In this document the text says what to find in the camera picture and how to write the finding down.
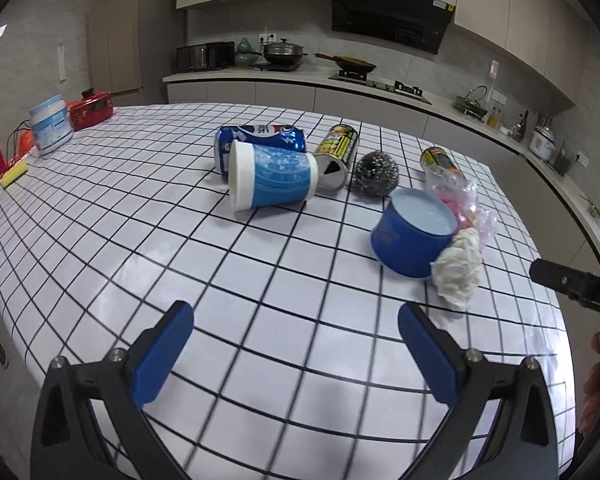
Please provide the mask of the person's right hand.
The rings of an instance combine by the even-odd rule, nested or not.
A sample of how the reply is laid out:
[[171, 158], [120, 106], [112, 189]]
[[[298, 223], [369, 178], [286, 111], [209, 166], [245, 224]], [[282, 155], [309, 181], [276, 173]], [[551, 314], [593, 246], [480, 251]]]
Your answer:
[[583, 386], [584, 401], [579, 419], [579, 431], [584, 436], [595, 424], [595, 412], [600, 400], [600, 361], [596, 362], [588, 372], [588, 379]]

